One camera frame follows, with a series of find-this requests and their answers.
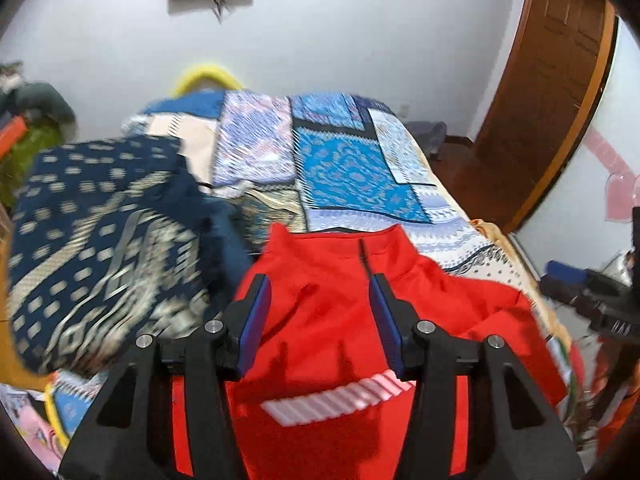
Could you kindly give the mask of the grey backpack on floor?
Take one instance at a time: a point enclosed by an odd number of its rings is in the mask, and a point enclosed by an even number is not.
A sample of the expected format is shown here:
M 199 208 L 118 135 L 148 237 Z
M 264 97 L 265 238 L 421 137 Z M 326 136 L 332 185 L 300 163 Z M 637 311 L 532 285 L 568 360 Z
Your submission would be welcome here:
M 444 122 L 406 122 L 405 126 L 425 156 L 437 160 L 446 141 L 447 125 Z

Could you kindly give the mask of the green patterned cloth cabinet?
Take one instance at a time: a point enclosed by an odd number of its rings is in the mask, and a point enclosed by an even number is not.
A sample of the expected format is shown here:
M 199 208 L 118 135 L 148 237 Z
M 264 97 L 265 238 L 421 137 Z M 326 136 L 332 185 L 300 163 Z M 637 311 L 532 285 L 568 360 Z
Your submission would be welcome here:
M 36 155 L 64 143 L 60 126 L 49 118 L 28 125 L 25 135 L 1 159 L 1 203 L 11 211 L 16 193 L 25 183 Z

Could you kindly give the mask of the pink heart wall sticker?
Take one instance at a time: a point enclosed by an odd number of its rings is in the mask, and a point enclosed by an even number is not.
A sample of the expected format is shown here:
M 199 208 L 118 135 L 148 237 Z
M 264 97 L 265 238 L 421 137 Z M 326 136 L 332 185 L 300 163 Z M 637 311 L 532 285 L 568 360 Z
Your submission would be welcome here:
M 590 127 L 584 137 L 588 151 L 608 172 L 604 185 L 605 220 L 631 222 L 632 210 L 639 206 L 639 176 L 596 129 Z

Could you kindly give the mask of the blue patchwork bed cover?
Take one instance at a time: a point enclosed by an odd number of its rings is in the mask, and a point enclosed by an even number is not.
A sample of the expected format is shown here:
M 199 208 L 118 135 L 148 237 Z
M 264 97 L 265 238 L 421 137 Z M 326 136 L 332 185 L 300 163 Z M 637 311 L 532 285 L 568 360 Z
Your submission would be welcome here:
M 277 225 L 293 234 L 399 226 L 449 274 L 497 283 L 514 275 L 506 254 L 450 205 L 408 130 L 382 103 L 341 93 L 194 94 L 156 103 L 113 139 L 128 136 L 181 142 L 205 192 L 238 213 L 250 268 Z M 250 268 L 235 292 L 247 288 Z M 567 388 L 552 404 L 560 406 L 570 394 L 570 368 L 558 341 L 541 333 Z

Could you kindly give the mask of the red zip jacket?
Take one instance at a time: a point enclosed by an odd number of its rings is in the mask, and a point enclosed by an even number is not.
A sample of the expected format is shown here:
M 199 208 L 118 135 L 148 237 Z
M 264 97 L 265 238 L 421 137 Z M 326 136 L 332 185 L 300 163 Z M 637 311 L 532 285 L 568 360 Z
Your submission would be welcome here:
M 404 230 L 293 234 L 271 229 L 250 274 L 272 299 L 254 366 L 227 387 L 253 479 L 388 479 L 405 440 L 413 385 L 390 371 L 369 304 L 372 274 L 451 335 L 503 336 L 551 404 L 567 394 L 529 299 L 504 283 L 452 275 Z

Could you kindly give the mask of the folded navy patterned clothes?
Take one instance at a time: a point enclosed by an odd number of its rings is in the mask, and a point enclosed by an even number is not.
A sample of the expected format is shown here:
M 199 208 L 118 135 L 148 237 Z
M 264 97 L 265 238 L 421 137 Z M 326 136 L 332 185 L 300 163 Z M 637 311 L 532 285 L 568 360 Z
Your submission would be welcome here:
M 13 223 L 6 306 L 40 375 L 94 374 L 137 336 L 192 334 L 252 263 L 235 208 L 205 192 L 171 136 L 42 151 Z

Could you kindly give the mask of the clutter pile on cabinet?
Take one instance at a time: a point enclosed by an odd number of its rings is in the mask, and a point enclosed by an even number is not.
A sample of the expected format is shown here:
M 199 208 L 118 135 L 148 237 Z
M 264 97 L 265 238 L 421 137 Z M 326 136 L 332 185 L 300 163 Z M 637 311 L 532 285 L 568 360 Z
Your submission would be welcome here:
M 1 116 L 47 117 L 62 125 L 76 122 L 76 115 L 52 84 L 29 82 L 20 61 L 1 64 Z

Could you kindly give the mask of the brown wooden door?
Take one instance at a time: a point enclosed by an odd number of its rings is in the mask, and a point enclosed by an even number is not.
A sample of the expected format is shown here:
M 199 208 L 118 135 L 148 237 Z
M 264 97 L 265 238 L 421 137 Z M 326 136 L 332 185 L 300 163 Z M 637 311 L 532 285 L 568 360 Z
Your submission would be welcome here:
M 482 217 L 518 229 L 586 133 L 608 76 L 617 30 L 608 0 L 525 0 L 494 102 L 475 145 L 494 172 Z

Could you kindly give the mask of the orange box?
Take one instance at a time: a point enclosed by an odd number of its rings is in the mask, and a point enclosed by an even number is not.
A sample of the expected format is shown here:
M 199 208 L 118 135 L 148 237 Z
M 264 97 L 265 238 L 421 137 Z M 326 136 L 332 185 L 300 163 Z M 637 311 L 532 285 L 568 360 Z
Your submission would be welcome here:
M 26 132 L 27 125 L 22 116 L 11 118 L 0 131 L 0 158 L 6 156 Z

